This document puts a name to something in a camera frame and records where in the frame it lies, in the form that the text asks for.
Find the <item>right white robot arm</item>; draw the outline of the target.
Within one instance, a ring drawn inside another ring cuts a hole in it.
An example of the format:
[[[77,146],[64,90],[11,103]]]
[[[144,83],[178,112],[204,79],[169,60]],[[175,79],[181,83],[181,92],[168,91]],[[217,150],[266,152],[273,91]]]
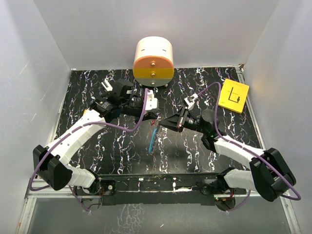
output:
[[[293,173],[277,149],[258,149],[232,139],[219,130],[213,110],[206,109],[199,118],[194,118],[187,108],[181,108],[159,124],[175,132],[182,132],[185,128],[199,132],[206,149],[247,167],[246,171],[228,168],[217,176],[217,187],[222,193],[241,188],[256,191],[265,200],[273,202],[296,184]]]

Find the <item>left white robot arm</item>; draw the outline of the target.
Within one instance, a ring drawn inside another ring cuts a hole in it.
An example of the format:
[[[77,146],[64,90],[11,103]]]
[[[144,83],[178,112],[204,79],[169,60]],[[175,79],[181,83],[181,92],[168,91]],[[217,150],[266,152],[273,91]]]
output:
[[[70,166],[74,154],[97,132],[110,127],[125,132],[135,132],[145,120],[157,118],[158,99],[150,89],[145,89],[144,97],[135,95],[134,84],[119,79],[110,84],[102,83],[105,91],[93,100],[82,117],[63,135],[43,147],[33,150],[34,172],[29,181],[29,189],[35,176],[41,177],[47,187],[55,191],[66,186],[81,187],[94,195],[100,191],[99,176],[89,169]]]

